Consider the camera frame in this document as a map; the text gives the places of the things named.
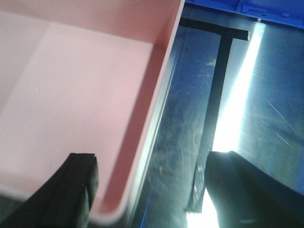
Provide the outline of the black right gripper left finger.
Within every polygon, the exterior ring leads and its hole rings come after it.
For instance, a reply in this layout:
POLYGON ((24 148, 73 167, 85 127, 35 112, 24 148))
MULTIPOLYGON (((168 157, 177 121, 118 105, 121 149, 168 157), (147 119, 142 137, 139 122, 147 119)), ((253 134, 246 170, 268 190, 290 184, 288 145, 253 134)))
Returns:
POLYGON ((71 153, 2 228, 86 228, 99 184, 94 154, 71 153))

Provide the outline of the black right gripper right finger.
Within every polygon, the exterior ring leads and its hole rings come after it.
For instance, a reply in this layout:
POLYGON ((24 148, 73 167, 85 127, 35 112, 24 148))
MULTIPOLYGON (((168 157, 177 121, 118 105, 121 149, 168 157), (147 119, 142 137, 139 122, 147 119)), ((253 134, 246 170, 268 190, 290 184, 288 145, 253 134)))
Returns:
POLYGON ((236 152, 209 152, 205 186, 221 228, 302 228, 304 197, 236 152))

